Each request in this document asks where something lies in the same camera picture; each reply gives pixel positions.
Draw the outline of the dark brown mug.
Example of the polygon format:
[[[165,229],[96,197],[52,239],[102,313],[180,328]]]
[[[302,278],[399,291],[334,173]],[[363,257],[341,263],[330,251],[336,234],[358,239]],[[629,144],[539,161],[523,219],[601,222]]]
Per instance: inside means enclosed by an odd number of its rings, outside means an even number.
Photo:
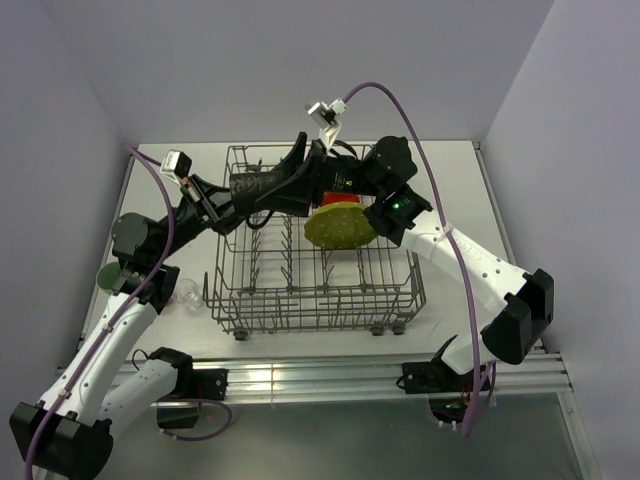
[[[259,206],[259,199],[279,187],[283,182],[284,175],[281,172],[232,174],[229,178],[231,203],[233,205],[232,214],[244,216],[263,211],[264,207]],[[272,216],[273,211],[270,210],[260,222],[259,229],[263,228]]]

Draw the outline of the orange bowl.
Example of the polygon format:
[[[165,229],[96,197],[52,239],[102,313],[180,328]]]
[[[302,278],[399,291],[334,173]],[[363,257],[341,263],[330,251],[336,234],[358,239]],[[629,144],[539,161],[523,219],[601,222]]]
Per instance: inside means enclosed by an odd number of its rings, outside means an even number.
[[[320,206],[328,206],[336,203],[360,203],[360,196],[352,193],[344,193],[344,192],[325,192],[323,194],[323,198]]]

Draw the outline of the green dotted plate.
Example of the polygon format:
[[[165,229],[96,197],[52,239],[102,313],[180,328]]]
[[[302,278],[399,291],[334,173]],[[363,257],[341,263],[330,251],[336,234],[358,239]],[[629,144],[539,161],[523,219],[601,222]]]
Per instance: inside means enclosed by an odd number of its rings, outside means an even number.
[[[337,202],[316,209],[304,224],[304,236],[324,250],[351,250],[371,243],[378,233],[361,203]]]

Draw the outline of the clear drinking glass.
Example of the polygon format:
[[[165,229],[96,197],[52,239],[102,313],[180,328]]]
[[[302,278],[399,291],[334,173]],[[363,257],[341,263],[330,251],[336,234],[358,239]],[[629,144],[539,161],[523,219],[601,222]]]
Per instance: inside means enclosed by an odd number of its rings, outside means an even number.
[[[190,312],[197,312],[203,305],[200,289],[191,279],[179,280],[174,288],[173,301]]]

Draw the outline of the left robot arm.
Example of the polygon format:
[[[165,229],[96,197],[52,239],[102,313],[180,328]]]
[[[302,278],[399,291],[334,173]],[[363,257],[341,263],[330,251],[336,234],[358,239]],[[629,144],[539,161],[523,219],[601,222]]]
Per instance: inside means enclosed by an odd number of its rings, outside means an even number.
[[[202,232],[228,234],[251,214],[230,188],[198,176],[182,177],[178,206],[153,220],[126,213],[112,225],[119,275],[99,324],[55,383],[33,405],[21,402],[9,424],[25,462],[67,479],[93,479],[114,442],[152,403],[183,399],[195,386],[190,355],[161,347],[142,369],[114,387],[113,380],[141,335],[163,312],[179,270],[166,260]]]

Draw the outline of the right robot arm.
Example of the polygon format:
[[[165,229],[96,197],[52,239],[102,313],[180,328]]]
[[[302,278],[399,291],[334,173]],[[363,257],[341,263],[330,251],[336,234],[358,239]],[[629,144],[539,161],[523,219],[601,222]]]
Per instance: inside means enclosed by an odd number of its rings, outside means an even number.
[[[468,333],[440,350],[433,378],[452,390],[477,367],[524,360],[553,319],[554,280],[542,269],[529,272],[501,259],[448,223],[442,209],[411,188],[417,172],[405,137],[383,137],[362,159],[300,140],[279,164],[258,174],[246,209],[306,216],[327,192],[372,197],[364,216],[377,235],[458,281],[470,312],[481,304],[491,315],[483,324],[472,316]]]

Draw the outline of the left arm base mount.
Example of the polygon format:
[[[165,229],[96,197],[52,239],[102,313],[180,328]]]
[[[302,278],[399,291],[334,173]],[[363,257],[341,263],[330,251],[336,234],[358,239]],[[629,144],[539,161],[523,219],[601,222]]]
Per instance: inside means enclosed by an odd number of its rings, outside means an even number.
[[[196,369],[182,393],[170,394],[156,408],[156,423],[162,430],[187,436],[195,430],[195,438],[224,432],[233,419],[231,408],[224,403],[229,371],[223,368]]]

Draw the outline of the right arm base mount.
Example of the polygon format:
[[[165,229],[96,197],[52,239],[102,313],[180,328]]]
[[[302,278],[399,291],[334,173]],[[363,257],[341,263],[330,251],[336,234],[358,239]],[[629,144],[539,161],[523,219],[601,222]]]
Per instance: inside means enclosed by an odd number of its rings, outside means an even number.
[[[396,386],[406,394],[471,393],[473,372],[457,374],[442,360],[438,351],[429,361],[405,362]]]

